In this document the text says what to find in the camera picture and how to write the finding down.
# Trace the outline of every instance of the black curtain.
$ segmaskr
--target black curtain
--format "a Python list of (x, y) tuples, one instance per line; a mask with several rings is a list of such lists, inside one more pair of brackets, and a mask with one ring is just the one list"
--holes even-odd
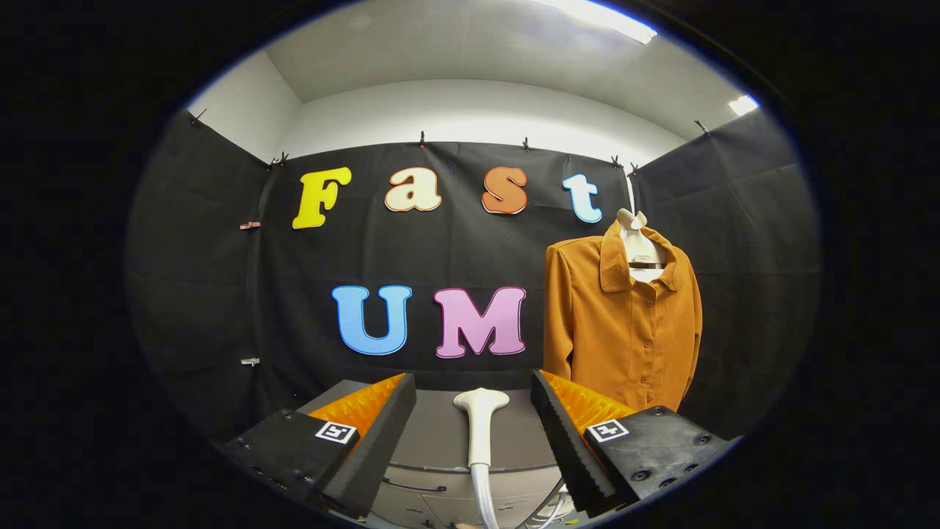
[(205, 436), (227, 441), (259, 420), (258, 354), (245, 298), (249, 233), (264, 164), (188, 112), (167, 125), (137, 188), (125, 281), (153, 373)]
[(757, 424), (799, 363), (822, 257), (799, 152), (773, 119), (756, 110), (710, 134), (640, 168), (635, 199), (688, 254), (701, 292), (701, 349), (681, 413), (728, 438)]
[[(338, 188), (335, 207), (318, 228), (294, 230), (308, 172), (349, 168), (352, 180)], [(437, 175), (442, 203), (431, 211), (390, 211), (384, 204), (389, 178), (405, 168)], [(484, 176), (492, 168), (520, 168), (527, 177), (525, 209), (495, 215), (481, 203)], [(562, 181), (578, 173), (595, 184), (596, 223), (572, 209)], [(262, 362), (274, 401), (303, 404), (343, 378), (377, 382), (402, 371), (415, 374), (419, 389), (466, 391), (480, 386), (526, 388), (529, 370), (542, 366), (542, 287), (545, 249), (557, 241), (602, 234), (628, 202), (625, 173), (611, 162), (483, 143), (384, 144), (324, 152), (275, 168), (262, 200), (262, 229), (254, 239)], [(408, 338), (387, 356), (357, 353), (341, 340), (334, 288), (368, 288), (365, 328), (375, 337), (388, 331), (378, 289), (404, 285)], [(520, 332), (525, 350), (496, 356), (467, 353), (436, 356), (443, 339), (442, 310), (432, 298), (462, 288), (483, 313), (497, 289), (520, 287), (525, 300)]]
[[(289, 159), (270, 172), (183, 113), (138, 191), (127, 278), (141, 345), (191, 420), (218, 440), (281, 407), (297, 407), (343, 378), (376, 382), (402, 371), (418, 388), (527, 387), (541, 367), (545, 248), (602, 234), (629, 207), (622, 168), (584, 156), (481, 143), (384, 144)], [(518, 215), (480, 202), (491, 168), (521, 168)], [(308, 172), (349, 168), (318, 228), (294, 230)], [(429, 212), (384, 205), (398, 170), (433, 170), (443, 202)], [(598, 187), (587, 223), (562, 181)], [(759, 111), (647, 164), (633, 178), (637, 207), (689, 255), (704, 311), (700, 359), (682, 414), (723, 437), (761, 416), (799, 360), (815, 313), (816, 220), (797, 154)], [(259, 221), (256, 230), (239, 225)], [(412, 289), (408, 339), (367, 356), (338, 331), (332, 289), (369, 289), (365, 328), (387, 331), (378, 289)], [(525, 351), (441, 359), (444, 288), (467, 291), (481, 313), (498, 288), (524, 288)], [(241, 359), (260, 358), (257, 367)]]

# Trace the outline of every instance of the ceiling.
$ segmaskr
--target ceiling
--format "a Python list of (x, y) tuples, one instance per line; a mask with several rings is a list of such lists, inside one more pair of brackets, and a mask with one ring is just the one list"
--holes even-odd
[(529, 0), (367, 0), (270, 44), (304, 103), (386, 83), (506, 81), (609, 104), (688, 140), (744, 93), (662, 34), (640, 44)]

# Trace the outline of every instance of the letter m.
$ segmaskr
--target letter m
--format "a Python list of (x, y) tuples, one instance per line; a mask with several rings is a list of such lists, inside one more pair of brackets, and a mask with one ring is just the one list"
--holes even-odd
[(441, 305), (444, 319), (444, 342), (437, 348), (437, 356), (445, 359), (462, 357), (466, 349), (460, 344), (460, 333), (473, 349), (483, 352), (490, 336), (495, 334), (490, 352), (495, 355), (514, 355), (525, 350), (520, 339), (519, 313), (525, 299), (525, 290), (518, 287), (500, 288), (493, 294), (486, 313), (479, 315), (473, 300), (462, 288), (447, 288), (434, 293), (434, 301)]

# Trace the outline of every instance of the white wall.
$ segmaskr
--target white wall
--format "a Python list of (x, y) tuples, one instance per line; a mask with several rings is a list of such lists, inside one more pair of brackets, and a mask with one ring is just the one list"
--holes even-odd
[(529, 85), (441, 79), (360, 88), (304, 104), (281, 148), (291, 158), (378, 143), (522, 145), (643, 165), (685, 140), (590, 99)]
[(280, 157), (300, 99), (264, 50), (229, 70), (186, 106), (213, 130), (264, 162)]

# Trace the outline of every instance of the mustard button-up shirt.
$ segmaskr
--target mustard button-up shirt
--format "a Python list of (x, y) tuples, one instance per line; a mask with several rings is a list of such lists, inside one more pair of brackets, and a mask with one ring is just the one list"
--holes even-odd
[(544, 370), (633, 409), (677, 411), (696, 371), (701, 298), (688, 256), (655, 230), (662, 276), (630, 276), (620, 225), (545, 251)]

